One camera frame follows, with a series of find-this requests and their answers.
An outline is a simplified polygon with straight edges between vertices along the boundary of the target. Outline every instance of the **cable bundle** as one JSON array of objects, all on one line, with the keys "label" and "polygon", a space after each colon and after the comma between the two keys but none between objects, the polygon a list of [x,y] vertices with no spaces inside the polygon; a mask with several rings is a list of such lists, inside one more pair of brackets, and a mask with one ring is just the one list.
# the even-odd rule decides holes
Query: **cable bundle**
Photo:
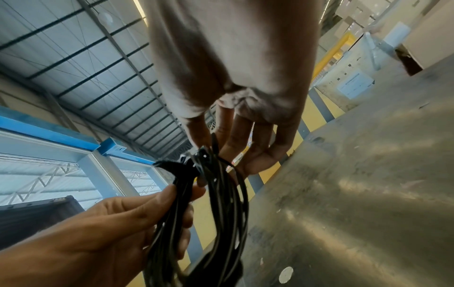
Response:
[{"label": "cable bundle", "polygon": [[[176,279],[185,287],[234,287],[242,277],[240,258],[246,242],[249,212],[246,185],[241,174],[235,170],[243,195],[241,201],[237,185],[226,171],[231,164],[218,157],[218,152],[213,136],[213,150],[203,147],[195,155],[182,155],[179,162],[155,163],[156,167],[175,175],[177,198],[157,225],[143,272],[147,287],[177,286]],[[178,266],[176,250],[183,213],[191,199],[194,180],[199,175],[208,182],[217,235],[213,249],[189,275],[185,275]]]}]

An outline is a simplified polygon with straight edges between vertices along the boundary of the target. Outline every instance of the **black cable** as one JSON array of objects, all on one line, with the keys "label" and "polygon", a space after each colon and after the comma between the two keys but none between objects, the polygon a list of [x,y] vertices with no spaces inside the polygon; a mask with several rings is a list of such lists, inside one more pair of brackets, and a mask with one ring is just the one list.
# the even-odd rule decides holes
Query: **black cable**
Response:
[{"label": "black cable", "polygon": [[[144,269],[147,287],[234,287],[243,275],[241,254],[247,235],[249,203],[244,179],[235,170],[240,185],[227,173],[231,164],[218,157],[218,145],[213,136],[213,148],[201,148],[195,155],[182,155],[178,162],[160,161],[155,166],[175,175],[177,198],[158,223],[147,265]],[[182,219],[192,196],[192,185],[197,176],[208,182],[211,210],[216,225],[216,239],[194,270],[185,275],[178,266],[176,250],[182,231]]]}]

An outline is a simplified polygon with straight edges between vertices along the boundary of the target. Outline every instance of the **stainless steel surface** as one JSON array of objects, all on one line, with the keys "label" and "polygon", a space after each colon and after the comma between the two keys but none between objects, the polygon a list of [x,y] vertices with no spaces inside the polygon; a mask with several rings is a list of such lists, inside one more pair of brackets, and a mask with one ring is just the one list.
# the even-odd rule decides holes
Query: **stainless steel surface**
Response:
[{"label": "stainless steel surface", "polygon": [[250,202],[246,286],[454,286],[454,58],[304,141]]}]

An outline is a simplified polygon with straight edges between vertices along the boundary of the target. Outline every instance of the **coiled cable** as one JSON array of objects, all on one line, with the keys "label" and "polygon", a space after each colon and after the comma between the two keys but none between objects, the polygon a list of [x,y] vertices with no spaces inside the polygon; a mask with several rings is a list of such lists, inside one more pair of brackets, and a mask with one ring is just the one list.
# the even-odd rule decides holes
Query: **coiled cable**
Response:
[{"label": "coiled cable", "polygon": [[[143,272],[147,287],[234,287],[243,275],[241,254],[246,242],[249,213],[246,185],[235,167],[218,156],[216,137],[213,135],[212,139],[212,149],[202,147],[194,155],[182,155],[178,162],[160,161],[154,164],[175,176],[177,197],[157,224]],[[237,183],[227,173],[229,166],[235,170],[242,201]],[[191,199],[192,185],[197,176],[203,176],[208,183],[217,235],[213,249],[186,275],[178,265],[176,250],[183,213]]]}]

